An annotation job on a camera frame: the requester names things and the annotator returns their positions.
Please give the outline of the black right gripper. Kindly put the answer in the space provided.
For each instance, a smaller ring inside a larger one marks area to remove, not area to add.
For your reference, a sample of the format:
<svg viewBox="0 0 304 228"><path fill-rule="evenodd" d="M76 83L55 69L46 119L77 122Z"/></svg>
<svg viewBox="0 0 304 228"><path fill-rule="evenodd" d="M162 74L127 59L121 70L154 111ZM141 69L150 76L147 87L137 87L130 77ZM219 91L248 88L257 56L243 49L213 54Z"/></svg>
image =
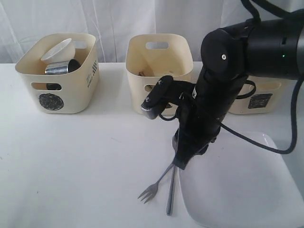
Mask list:
<svg viewBox="0 0 304 228"><path fill-rule="evenodd" d="M197 154L204 154L210 141L217 137L222 121L244 82L233 80L228 83L198 82L195 86L195 110L186 121L179 139L174 136L174 165L185 170Z"/></svg>

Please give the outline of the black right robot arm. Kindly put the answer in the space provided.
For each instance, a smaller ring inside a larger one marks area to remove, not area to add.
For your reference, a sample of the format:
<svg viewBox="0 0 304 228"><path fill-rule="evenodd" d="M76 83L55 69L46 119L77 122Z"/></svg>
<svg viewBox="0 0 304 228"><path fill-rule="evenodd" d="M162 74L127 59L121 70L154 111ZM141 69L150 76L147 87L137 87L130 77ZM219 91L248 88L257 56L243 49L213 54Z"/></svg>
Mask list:
<svg viewBox="0 0 304 228"><path fill-rule="evenodd" d="M224 128L223 119L249 76L295 80L291 98L292 139L297 143L296 105L304 81L304 23L275 19L255 24L240 23L210 32L201 44L203 67L196 83L179 82L173 164L185 169L195 155L202 155Z"/></svg>

